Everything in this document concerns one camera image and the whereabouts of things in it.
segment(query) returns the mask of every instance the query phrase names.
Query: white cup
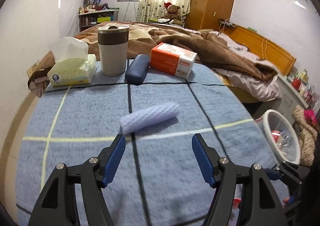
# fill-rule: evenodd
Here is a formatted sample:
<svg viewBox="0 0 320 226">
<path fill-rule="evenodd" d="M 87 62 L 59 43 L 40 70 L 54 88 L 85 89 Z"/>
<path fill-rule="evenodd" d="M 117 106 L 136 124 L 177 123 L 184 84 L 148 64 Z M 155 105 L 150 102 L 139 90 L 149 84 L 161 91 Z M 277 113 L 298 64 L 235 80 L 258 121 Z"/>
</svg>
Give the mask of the white cup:
<svg viewBox="0 0 320 226">
<path fill-rule="evenodd" d="M 129 26 L 110 25 L 98 28 L 98 45 L 102 71 L 105 75 L 116 76 L 125 71 Z"/>
</svg>

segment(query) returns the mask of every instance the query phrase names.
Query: clear trash can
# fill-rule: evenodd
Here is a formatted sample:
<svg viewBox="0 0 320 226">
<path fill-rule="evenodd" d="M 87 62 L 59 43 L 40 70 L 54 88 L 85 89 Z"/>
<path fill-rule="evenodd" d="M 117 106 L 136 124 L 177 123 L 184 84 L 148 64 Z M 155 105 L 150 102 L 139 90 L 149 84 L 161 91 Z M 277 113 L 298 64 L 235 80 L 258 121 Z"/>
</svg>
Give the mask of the clear trash can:
<svg viewBox="0 0 320 226">
<path fill-rule="evenodd" d="M 256 120 L 265 134 L 278 162 L 300 164 L 300 146 L 290 122 L 279 112 L 267 110 Z"/>
</svg>

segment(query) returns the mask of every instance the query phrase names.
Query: white foam sleeve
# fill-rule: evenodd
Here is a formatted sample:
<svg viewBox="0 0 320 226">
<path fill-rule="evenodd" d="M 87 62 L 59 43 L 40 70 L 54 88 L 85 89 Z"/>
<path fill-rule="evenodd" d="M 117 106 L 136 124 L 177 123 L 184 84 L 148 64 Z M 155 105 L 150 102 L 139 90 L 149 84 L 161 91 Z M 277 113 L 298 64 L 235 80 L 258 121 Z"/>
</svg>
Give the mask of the white foam sleeve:
<svg viewBox="0 0 320 226">
<path fill-rule="evenodd" d="M 122 133 L 136 132 L 144 127 L 177 117 L 179 112 L 180 105 L 169 102 L 130 113 L 120 119 Z"/>
</svg>

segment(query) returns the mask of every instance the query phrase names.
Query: yellow tissue box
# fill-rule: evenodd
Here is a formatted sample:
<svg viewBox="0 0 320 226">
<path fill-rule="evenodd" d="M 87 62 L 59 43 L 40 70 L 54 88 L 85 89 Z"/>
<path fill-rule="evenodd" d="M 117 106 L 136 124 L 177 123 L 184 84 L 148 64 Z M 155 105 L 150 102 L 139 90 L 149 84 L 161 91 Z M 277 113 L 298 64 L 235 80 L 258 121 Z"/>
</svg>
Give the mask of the yellow tissue box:
<svg viewBox="0 0 320 226">
<path fill-rule="evenodd" d="M 98 23 L 111 21 L 111 17 L 98 18 Z"/>
<path fill-rule="evenodd" d="M 97 66 L 96 56 L 88 54 L 88 59 L 68 58 L 56 64 L 48 72 L 52 86 L 90 84 Z"/>
</svg>

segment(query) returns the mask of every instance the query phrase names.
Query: tissue box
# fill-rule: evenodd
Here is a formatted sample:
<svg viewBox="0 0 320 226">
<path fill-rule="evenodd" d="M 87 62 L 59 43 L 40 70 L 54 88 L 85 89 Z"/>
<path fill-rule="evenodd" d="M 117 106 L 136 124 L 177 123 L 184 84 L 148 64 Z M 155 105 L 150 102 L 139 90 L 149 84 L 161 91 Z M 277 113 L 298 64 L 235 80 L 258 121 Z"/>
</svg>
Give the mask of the tissue box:
<svg viewBox="0 0 320 226">
<path fill-rule="evenodd" d="M 68 58 L 56 64 L 48 72 L 53 86 L 90 84 L 97 70 L 96 56 L 89 54 L 88 59 Z"/>
<path fill-rule="evenodd" d="M 150 67 L 188 79 L 196 56 L 195 52 L 161 43 L 151 49 Z"/>
</svg>

